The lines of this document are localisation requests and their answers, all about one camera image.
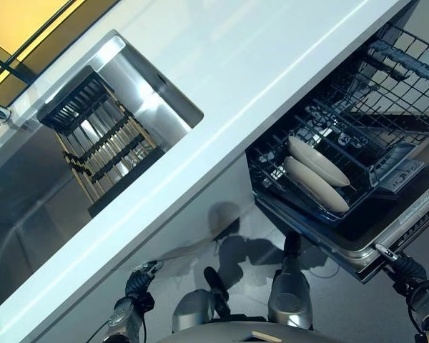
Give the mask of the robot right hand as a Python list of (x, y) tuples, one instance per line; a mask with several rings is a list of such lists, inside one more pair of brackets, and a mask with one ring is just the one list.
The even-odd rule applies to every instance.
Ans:
[(424, 267), (407, 254), (394, 252), (381, 244), (375, 244), (375, 249), (387, 262), (383, 271), (393, 281), (393, 287), (398, 293), (406, 294), (410, 287), (427, 279)]

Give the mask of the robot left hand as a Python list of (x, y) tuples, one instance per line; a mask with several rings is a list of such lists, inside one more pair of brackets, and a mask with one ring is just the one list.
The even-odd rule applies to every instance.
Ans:
[(163, 261), (153, 260), (136, 267), (126, 282), (124, 290), (125, 296), (138, 297), (140, 294), (146, 294), (149, 285), (163, 266)]

